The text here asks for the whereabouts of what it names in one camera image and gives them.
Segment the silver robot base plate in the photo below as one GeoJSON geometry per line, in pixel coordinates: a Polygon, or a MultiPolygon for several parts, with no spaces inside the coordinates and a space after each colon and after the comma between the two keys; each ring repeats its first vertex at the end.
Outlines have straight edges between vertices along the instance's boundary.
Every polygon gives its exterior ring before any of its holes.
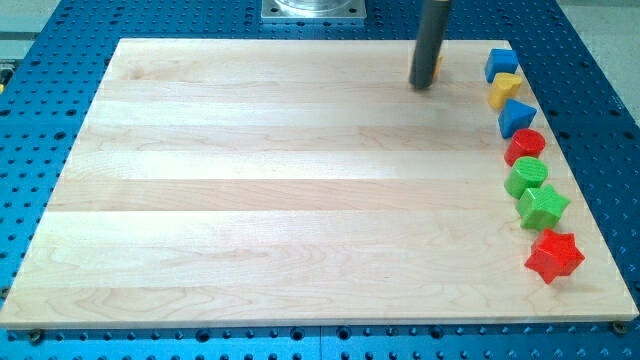
{"type": "Polygon", "coordinates": [[[261,18],[289,19],[364,19],[365,0],[262,0],[261,18]]]}

